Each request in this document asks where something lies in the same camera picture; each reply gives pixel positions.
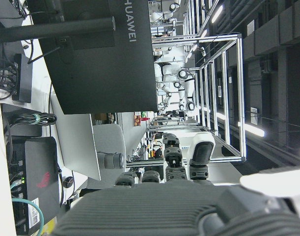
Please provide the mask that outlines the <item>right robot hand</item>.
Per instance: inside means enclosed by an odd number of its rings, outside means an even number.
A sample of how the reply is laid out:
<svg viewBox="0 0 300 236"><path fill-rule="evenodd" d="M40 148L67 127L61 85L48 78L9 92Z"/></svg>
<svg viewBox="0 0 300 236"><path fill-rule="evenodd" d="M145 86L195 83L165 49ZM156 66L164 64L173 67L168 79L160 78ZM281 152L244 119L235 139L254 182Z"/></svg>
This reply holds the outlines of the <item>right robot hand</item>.
<svg viewBox="0 0 300 236"><path fill-rule="evenodd" d="M164 135L166 181L125 172L113 187L84 195L58 222L54 236L300 236L300 166L242 176L215 185L209 132L197 133L182 164L179 140Z"/></svg>

